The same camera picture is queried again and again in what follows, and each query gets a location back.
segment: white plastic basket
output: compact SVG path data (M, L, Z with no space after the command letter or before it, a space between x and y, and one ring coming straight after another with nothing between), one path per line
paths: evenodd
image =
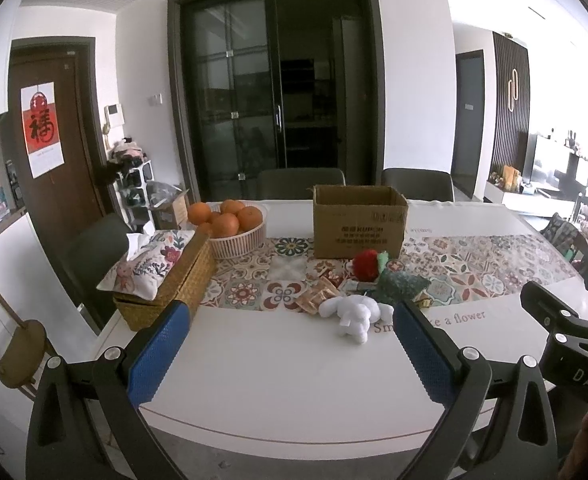
M251 253L255 248L259 247L264 241L267 234L267 209L265 206L256 202L248 202L240 200L245 205L253 205L261 210L263 213L263 222L258 227L255 227L247 233L235 235L228 238L210 238L212 251L217 260L225 260L227 258L236 258ZM220 211L221 202L210 203L212 211Z

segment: screw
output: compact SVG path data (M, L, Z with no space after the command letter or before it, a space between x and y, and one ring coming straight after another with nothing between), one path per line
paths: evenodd
M103 355L108 361L114 361L114 359L118 359L120 357L120 348L117 346L112 346L108 348Z
M526 365L528 368L533 368L536 366L536 359L533 358L531 355L523 356L523 364Z
M60 357L55 355L54 357L50 357L48 359L48 368L57 368L60 364Z
M472 348L471 346L468 346L466 348L463 348L463 357L465 359L469 359L470 361L476 361L481 354L478 353L478 350L476 348Z

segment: strawberry plush toy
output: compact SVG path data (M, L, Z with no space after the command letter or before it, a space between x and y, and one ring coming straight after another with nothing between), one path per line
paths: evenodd
M360 282L374 282L388 262L388 253L377 253L374 249L361 251L352 260L352 272Z

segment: blue gripper pad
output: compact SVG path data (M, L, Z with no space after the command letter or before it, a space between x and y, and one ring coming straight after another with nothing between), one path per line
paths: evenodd
M394 333L430 400L442 404L446 409L450 407L456 398L452 370L402 302L394 306Z
M152 400L189 329L190 311L179 303L130 367L128 397L135 408Z

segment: patterned table runner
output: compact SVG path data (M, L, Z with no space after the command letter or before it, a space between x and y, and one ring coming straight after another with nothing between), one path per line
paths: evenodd
M294 300L330 270L339 281L355 279L350 260L314 257L310 238L268 238L245 256L219 260L201 306L244 310L300 310ZM388 268L430 280L432 306L518 294L529 280L542 285L577 275L537 234L407 237Z

